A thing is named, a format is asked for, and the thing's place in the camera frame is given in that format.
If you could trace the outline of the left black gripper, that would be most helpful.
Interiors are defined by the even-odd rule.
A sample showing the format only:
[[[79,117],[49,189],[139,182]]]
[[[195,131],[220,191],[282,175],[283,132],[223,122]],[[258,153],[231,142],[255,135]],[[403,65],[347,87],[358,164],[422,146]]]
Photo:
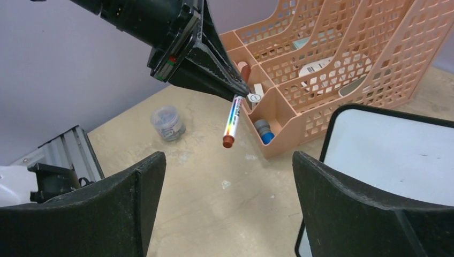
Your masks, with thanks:
[[[181,65],[193,48],[193,65]],[[245,80],[226,53],[207,1],[181,1],[170,30],[152,47],[150,75],[174,86],[232,101],[250,93]]]

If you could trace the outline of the white whiteboard marker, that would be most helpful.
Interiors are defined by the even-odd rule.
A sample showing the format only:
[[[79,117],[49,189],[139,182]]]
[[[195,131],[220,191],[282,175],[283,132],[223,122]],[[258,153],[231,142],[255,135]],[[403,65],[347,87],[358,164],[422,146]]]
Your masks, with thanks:
[[[235,95],[229,110],[228,119],[223,134],[222,145],[224,148],[231,148],[235,141],[235,136],[239,123],[239,115],[244,97]]]

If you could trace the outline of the clear plastic jar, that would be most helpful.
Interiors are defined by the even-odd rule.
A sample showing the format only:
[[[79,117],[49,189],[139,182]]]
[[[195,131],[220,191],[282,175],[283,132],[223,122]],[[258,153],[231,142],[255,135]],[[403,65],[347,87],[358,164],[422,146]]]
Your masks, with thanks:
[[[164,141],[176,141],[185,132],[186,126],[177,108],[173,105],[164,105],[156,109],[150,122]]]

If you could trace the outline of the peach plastic file organizer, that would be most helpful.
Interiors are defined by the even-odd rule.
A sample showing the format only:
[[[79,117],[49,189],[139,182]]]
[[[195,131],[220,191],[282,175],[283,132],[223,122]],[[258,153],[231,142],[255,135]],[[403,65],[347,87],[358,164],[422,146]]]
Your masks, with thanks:
[[[252,130],[270,158],[324,136],[341,105],[407,102],[452,30],[453,1],[279,1],[269,18],[221,40],[235,64],[251,67],[250,88],[262,86],[260,102],[243,111],[249,126],[270,124],[275,137],[267,145]]]

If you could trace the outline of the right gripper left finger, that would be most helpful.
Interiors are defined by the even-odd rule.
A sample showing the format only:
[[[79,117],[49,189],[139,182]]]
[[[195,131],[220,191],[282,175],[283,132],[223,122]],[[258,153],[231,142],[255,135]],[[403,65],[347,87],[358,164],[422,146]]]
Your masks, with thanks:
[[[1,256],[146,256],[166,171],[155,152],[44,203],[1,208]]]

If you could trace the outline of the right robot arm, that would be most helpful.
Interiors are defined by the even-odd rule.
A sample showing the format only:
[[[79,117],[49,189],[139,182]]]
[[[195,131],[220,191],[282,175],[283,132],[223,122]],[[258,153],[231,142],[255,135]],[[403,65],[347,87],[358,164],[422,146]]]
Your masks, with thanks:
[[[453,256],[453,208],[374,188],[303,152],[292,158],[312,256]],[[1,256],[146,256],[163,152],[97,182],[39,164],[1,167]]]

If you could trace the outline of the black framed whiteboard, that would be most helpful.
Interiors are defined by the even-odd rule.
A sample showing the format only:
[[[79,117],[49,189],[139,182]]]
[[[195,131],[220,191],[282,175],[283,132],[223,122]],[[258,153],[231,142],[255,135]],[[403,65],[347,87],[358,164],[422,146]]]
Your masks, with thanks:
[[[347,104],[334,112],[316,159],[386,192],[453,208],[452,121]],[[307,237],[295,253],[312,256]]]

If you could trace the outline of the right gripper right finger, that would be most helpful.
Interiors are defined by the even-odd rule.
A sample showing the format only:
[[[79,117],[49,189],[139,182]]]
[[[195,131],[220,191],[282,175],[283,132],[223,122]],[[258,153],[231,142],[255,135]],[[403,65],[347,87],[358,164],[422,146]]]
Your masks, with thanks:
[[[453,208],[398,196],[296,151],[292,168],[312,256],[453,256]]]

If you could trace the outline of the blue capped marker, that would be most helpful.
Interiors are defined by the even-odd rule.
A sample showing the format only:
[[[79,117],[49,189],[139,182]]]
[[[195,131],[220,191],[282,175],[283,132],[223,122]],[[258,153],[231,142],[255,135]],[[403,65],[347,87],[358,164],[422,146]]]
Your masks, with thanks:
[[[269,144],[275,137],[270,124],[265,119],[259,119],[253,125],[265,145]]]

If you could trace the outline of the grey rounded case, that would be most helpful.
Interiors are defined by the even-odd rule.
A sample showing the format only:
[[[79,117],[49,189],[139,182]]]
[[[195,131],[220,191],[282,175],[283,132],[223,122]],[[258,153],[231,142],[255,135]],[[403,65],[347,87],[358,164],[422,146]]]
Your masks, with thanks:
[[[388,75],[391,73],[391,69],[387,69],[385,72],[384,72],[384,75]],[[374,75],[373,77],[373,80],[377,79],[380,77],[382,73],[377,73]],[[338,91],[338,95],[340,97],[343,97],[343,96],[346,96],[348,94],[350,94],[352,91],[354,91],[356,88],[358,88],[362,82],[366,79],[366,76],[364,77],[361,77],[351,83],[349,83],[348,85],[344,86],[343,88],[341,88],[339,91]]]

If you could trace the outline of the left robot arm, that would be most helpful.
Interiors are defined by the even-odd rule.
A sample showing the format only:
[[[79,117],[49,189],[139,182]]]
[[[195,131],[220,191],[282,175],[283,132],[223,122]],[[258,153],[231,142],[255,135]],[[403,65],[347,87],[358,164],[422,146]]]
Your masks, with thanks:
[[[249,87],[216,30],[207,1],[78,0],[75,4],[151,46],[161,82],[233,100]]]

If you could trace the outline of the aluminium frame rail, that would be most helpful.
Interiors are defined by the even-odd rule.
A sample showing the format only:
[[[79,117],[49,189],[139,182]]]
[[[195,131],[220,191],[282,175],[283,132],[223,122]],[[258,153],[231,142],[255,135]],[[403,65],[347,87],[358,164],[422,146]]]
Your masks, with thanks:
[[[11,165],[30,167],[35,163],[71,169],[79,178],[85,177],[93,182],[104,178],[89,137],[79,125],[18,158]]]

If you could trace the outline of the brown marker in organizer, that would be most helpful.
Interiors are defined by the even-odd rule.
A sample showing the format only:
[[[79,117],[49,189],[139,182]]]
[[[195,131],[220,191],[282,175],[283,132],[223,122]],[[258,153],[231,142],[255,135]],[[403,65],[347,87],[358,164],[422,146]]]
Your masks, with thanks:
[[[237,66],[239,68],[241,78],[244,80],[244,82],[248,82],[251,74],[251,67],[249,66],[249,64],[245,61],[240,61],[238,62]]]

